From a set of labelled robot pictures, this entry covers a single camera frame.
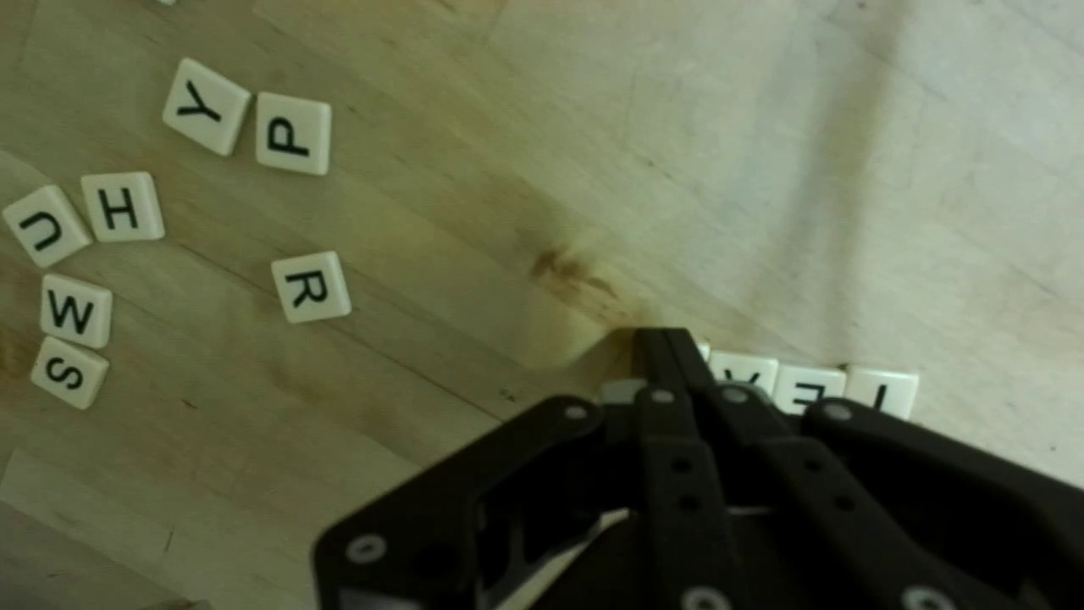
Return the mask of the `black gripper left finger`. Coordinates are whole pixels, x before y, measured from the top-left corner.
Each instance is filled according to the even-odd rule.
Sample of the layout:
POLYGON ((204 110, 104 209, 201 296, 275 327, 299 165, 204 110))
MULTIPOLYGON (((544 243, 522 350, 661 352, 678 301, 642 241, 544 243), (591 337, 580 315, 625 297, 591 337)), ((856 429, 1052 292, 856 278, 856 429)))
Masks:
POLYGON ((774 610, 705 358, 678 327, 633 350, 637 383, 556 394, 329 526, 318 610, 774 610))

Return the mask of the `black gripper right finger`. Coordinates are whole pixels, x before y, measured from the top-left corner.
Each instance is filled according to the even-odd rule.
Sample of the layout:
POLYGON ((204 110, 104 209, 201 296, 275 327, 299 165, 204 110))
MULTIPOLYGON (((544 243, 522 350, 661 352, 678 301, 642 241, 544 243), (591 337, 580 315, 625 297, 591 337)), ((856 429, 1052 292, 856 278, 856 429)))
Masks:
POLYGON ((793 526, 814 600, 844 610, 1084 610, 1084 490, 827 397, 800 417, 710 394, 721 469, 793 526))

